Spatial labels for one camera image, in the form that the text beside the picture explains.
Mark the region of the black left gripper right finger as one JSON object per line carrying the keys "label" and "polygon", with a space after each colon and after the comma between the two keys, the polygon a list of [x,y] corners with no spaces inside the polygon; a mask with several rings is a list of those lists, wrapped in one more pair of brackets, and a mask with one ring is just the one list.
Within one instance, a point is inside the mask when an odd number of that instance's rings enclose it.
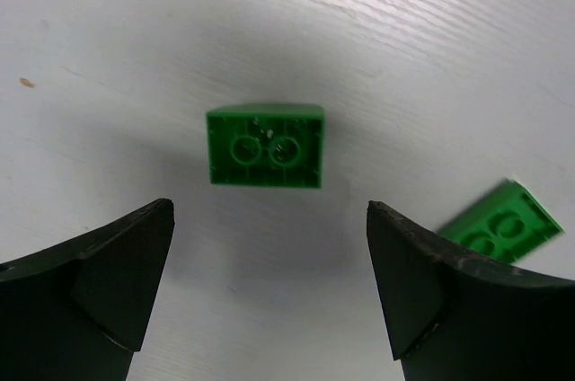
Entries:
{"label": "black left gripper right finger", "polygon": [[380,201],[367,208],[367,243],[406,379],[573,379],[571,280],[476,253]]}

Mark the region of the green 2x3 lego brick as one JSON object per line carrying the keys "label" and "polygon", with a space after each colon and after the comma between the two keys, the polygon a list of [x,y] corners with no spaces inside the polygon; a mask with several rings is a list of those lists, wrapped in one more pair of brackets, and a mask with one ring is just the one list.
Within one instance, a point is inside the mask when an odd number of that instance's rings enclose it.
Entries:
{"label": "green 2x3 lego brick", "polygon": [[319,189],[324,108],[312,103],[248,102],[206,113],[213,184]]}

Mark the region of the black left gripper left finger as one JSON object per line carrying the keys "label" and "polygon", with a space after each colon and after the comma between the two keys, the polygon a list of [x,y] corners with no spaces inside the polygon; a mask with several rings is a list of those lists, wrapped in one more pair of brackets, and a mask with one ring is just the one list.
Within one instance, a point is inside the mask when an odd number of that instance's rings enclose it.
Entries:
{"label": "black left gripper left finger", "polygon": [[173,238],[157,199],[1,265],[3,380],[124,380],[141,351]]}

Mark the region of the green lego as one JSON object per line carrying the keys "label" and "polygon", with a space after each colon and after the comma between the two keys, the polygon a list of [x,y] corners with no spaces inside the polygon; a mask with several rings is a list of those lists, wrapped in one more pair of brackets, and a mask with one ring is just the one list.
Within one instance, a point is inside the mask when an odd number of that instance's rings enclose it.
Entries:
{"label": "green lego", "polygon": [[438,235],[512,264],[563,233],[530,191],[506,180],[439,228]]}

